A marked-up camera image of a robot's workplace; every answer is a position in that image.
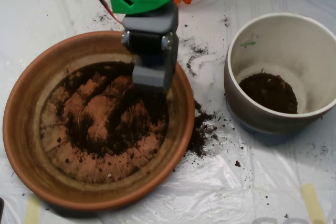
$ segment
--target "yellow tape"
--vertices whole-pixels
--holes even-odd
[[[28,207],[25,224],[37,224],[40,214],[41,203],[35,194],[30,194],[28,198]]]
[[[301,186],[301,193],[312,224],[326,224],[313,184]]]

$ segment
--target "table surface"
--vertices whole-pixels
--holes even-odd
[[[77,34],[121,30],[98,0],[0,4],[1,115],[18,76],[41,52]],[[75,219],[55,214],[23,185],[0,141],[0,197],[6,202],[1,223],[310,223],[300,192],[306,184],[313,185],[326,223],[333,223],[336,110],[299,133],[279,136],[251,135],[227,111],[223,71],[230,40],[244,23],[271,12],[303,14],[336,33],[335,0],[193,0],[180,6],[178,62],[195,99],[217,116],[208,124],[217,127],[219,141],[209,138],[204,158],[187,153],[176,172],[135,204]]]

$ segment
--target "spilled soil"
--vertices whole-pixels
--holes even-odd
[[[189,141],[187,151],[196,153],[198,156],[204,155],[204,145],[207,140],[206,133],[211,134],[217,128],[212,127],[208,128],[206,121],[209,121],[213,118],[213,115],[207,114],[202,111],[201,105],[195,101],[195,109],[198,111],[199,115],[196,116],[194,122],[193,133]]]
[[[281,76],[257,73],[242,80],[239,86],[255,102],[268,109],[297,114],[298,102],[293,89]]]
[[[124,62],[98,63],[60,83],[68,99],[59,99],[57,116],[67,122],[73,147],[97,157],[120,155],[150,133],[166,135],[165,94],[135,89],[133,67]]]

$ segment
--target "green mark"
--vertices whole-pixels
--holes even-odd
[[[255,41],[250,41],[250,42],[245,42],[245,43],[242,43],[240,44],[241,47],[246,47],[246,46],[252,46],[254,45],[256,42]]]

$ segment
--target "white ceramic pot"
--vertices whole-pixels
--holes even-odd
[[[298,114],[256,103],[239,83],[252,74],[280,75],[298,101]],[[298,130],[336,104],[336,36],[317,21],[273,13],[253,19],[233,38],[225,61],[224,87],[233,118],[265,133]]]

